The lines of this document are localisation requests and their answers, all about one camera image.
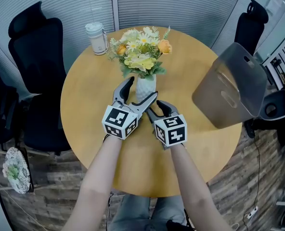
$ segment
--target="power strip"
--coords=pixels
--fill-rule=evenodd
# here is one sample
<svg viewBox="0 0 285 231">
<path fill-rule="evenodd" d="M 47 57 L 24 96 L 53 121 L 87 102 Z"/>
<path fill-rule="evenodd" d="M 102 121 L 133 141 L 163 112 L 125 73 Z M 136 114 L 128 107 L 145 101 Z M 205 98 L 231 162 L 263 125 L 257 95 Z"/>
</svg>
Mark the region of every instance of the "power strip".
<svg viewBox="0 0 285 231">
<path fill-rule="evenodd" d="M 247 215 L 247 219 L 251 219 L 256 214 L 257 211 L 258 211 L 258 206 L 252 209 L 252 211 Z"/>
</svg>

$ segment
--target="floor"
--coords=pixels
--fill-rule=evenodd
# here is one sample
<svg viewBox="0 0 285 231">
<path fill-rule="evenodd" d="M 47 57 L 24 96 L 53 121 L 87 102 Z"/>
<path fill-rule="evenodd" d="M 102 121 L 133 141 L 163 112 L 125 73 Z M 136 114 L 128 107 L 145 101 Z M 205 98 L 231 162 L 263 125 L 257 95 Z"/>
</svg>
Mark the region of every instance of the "floor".
<svg viewBox="0 0 285 231">
<path fill-rule="evenodd" d="M 261 164 L 257 198 L 259 210 L 250 223 L 248 220 L 246 222 L 249 230 L 264 231 L 276 227 L 285 210 L 275 205 L 277 200 L 285 200 L 285 147 L 279 145 L 274 130 L 257 131 L 256 141 Z M 5 144 L 5 148 L 11 146 L 13 141 Z M 35 220 L 49 231 L 60 230 L 74 208 L 86 169 L 72 151 L 60 156 L 29 154 L 28 157 L 34 184 L 52 185 L 49 189 L 28 194 L 18 194 L 13 190 L 1 191 L 10 221 L 17 231 L 44 230 Z M 0 185 L 7 186 L 7 179 L 2 175 L 3 161 L 4 155 L 0 154 Z M 216 207 L 230 225 L 240 224 L 239 231 L 246 230 L 242 218 L 256 197 L 258 168 L 258 150 L 254 140 L 249 139 L 242 128 L 238 146 L 230 161 L 208 183 Z M 116 191 L 111 199 L 109 221 L 116 213 L 122 194 Z M 156 199 L 152 199 L 150 212 L 155 203 Z M 101 231 L 105 230 L 107 211 L 103 214 Z"/>
</svg>

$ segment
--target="white vase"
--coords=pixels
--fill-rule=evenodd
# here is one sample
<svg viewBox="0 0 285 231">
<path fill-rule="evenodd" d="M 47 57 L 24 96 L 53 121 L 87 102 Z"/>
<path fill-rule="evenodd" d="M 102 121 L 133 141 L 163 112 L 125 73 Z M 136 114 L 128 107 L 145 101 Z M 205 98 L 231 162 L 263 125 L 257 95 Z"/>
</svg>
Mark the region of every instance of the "white vase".
<svg viewBox="0 0 285 231">
<path fill-rule="evenodd" d="M 153 75 L 153 80 L 142 79 L 138 77 L 136 84 L 136 99 L 140 103 L 150 93 L 155 92 L 156 89 L 156 75 Z"/>
</svg>

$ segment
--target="white flower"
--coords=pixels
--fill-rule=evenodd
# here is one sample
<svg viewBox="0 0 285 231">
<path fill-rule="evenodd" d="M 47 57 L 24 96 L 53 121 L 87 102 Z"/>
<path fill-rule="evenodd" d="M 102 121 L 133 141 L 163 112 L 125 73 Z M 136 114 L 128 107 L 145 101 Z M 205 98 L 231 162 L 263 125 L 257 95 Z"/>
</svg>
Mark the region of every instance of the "white flower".
<svg viewBox="0 0 285 231">
<path fill-rule="evenodd" d="M 125 44 L 127 43 L 127 41 L 136 41 L 139 34 L 140 32 L 137 31 L 136 29 L 128 30 L 122 35 L 119 42 Z"/>
<path fill-rule="evenodd" d="M 147 34 L 142 33 L 139 35 L 139 39 L 137 40 L 137 42 L 144 45 L 144 44 L 150 44 L 150 40 L 151 39 Z"/>
<path fill-rule="evenodd" d="M 143 31 L 151 37 L 158 37 L 158 32 L 157 31 L 152 31 L 148 26 L 143 28 Z"/>
<path fill-rule="evenodd" d="M 119 40 L 119 42 L 120 42 L 120 43 L 123 43 L 123 42 L 126 41 L 126 40 L 127 40 L 127 37 L 123 35 L 123 36 L 121 37 L 121 39 Z"/>
<path fill-rule="evenodd" d="M 130 51 L 135 50 L 138 47 L 138 43 L 135 41 L 129 41 L 127 42 L 127 49 Z"/>
<path fill-rule="evenodd" d="M 7 178 L 8 165 L 3 164 L 2 167 L 3 167 L 2 169 L 3 176 Z"/>
<path fill-rule="evenodd" d="M 160 41 L 158 40 L 158 38 L 152 38 L 151 40 L 150 40 L 150 44 L 152 45 L 152 46 L 157 46 L 157 44 L 159 43 Z"/>
</svg>

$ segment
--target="leg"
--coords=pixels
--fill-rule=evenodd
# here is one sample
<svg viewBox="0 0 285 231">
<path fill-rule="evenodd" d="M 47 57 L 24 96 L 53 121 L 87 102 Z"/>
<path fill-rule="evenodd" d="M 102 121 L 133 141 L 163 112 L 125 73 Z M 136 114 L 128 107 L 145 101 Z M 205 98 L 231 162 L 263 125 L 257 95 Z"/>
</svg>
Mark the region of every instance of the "leg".
<svg viewBox="0 0 285 231">
<path fill-rule="evenodd" d="M 156 222 L 173 222 L 186 224 L 184 206 L 181 196 L 158 198 L 152 215 L 152 220 Z"/>
<path fill-rule="evenodd" d="M 134 219 L 149 219 L 150 198 L 127 194 L 123 197 L 112 224 Z"/>
</svg>

